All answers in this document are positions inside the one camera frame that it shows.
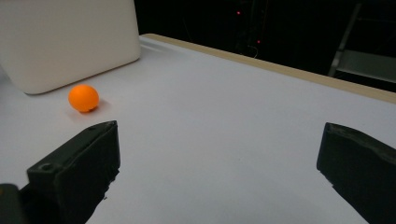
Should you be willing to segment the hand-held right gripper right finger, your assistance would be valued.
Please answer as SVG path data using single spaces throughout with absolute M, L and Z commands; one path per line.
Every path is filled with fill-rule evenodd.
M 369 224 L 396 224 L 396 149 L 328 122 L 317 169 Z

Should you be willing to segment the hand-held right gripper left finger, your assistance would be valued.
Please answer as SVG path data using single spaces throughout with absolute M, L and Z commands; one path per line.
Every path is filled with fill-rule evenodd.
M 118 123 L 95 124 L 27 169 L 32 224 L 85 224 L 120 169 Z

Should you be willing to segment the orange ball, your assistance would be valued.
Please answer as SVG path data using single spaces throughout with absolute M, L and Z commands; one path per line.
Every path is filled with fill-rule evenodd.
M 99 100 L 97 90 L 85 84 L 73 87 L 68 93 L 69 104 L 82 113 L 94 110 L 99 105 Z

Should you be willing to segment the white plastic box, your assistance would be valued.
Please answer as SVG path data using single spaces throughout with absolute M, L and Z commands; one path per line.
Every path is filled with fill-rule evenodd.
M 0 0 L 0 67 L 25 93 L 52 91 L 139 57 L 134 0 Z

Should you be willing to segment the grey metal stand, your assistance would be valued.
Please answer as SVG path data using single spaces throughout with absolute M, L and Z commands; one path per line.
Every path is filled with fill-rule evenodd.
M 340 74 L 396 84 L 396 1 L 354 6 L 328 73 Z

